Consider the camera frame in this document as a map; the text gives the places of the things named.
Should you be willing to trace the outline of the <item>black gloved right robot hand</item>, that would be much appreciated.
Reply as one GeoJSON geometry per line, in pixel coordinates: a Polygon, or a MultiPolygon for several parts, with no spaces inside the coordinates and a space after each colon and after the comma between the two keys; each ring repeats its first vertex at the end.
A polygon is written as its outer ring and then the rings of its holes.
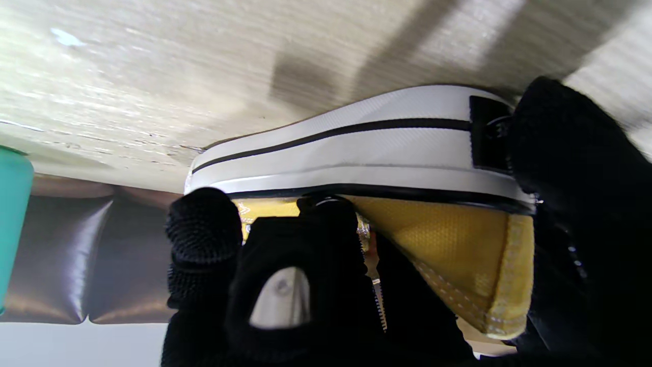
{"type": "Polygon", "coordinates": [[[352,203],[298,200],[242,240],[235,204],[202,188],[170,206],[170,318],[162,366],[644,366],[650,328],[650,162],[592,100],[548,77],[507,126],[508,164],[544,206],[545,244],[573,246],[586,329],[569,351],[477,360],[454,313],[381,239],[383,332],[352,203]]]}

